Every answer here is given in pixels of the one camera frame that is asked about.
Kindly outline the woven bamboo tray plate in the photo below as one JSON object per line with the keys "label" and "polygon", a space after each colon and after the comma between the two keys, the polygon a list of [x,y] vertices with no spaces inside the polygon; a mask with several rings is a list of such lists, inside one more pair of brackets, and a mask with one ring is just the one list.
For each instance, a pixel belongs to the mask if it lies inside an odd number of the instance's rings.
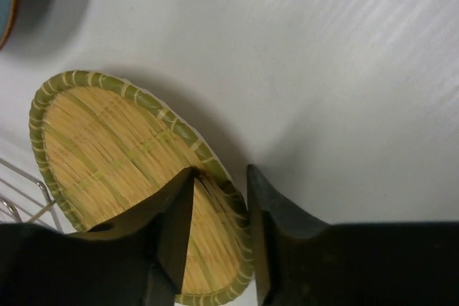
{"label": "woven bamboo tray plate", "polygon": [[224,305],[253,274],[242,194],[203,137],[168,105],[100,72],[59,73],[29,111],[35,161],[53,199],[87,231],[152,196],[179,171],[199,170],[182,305]]}

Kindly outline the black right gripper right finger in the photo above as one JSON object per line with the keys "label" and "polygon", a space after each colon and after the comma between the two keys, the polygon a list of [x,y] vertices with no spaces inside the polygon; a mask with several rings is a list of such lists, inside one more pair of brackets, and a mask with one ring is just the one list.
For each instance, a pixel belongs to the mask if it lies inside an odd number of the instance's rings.
{"label": "black right gripper right finger", "polygon": [[458,223],[329,224],[247,167],[259,305],[456,305]]}

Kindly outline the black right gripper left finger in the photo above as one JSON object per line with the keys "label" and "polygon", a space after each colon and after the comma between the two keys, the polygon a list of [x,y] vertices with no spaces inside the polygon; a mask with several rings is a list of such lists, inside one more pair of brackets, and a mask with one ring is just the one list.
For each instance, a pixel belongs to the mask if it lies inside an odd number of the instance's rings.
{"label": "black right gripper left finger", "polygon": [[181,292],[194,168],[86,232],[1,226],[3,305],[172,305]]}

